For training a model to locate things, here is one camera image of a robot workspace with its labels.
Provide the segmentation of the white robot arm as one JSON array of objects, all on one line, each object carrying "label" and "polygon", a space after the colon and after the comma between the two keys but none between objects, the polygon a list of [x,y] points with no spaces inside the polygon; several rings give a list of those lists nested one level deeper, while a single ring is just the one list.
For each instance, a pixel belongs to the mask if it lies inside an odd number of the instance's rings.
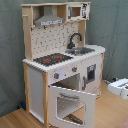
[{"label": "white robot arm", "polygon": [[119,79],[118,81],[110,83],[108,85],[108,90],[120,96],[122,99],[128,99],[128,79]]}]

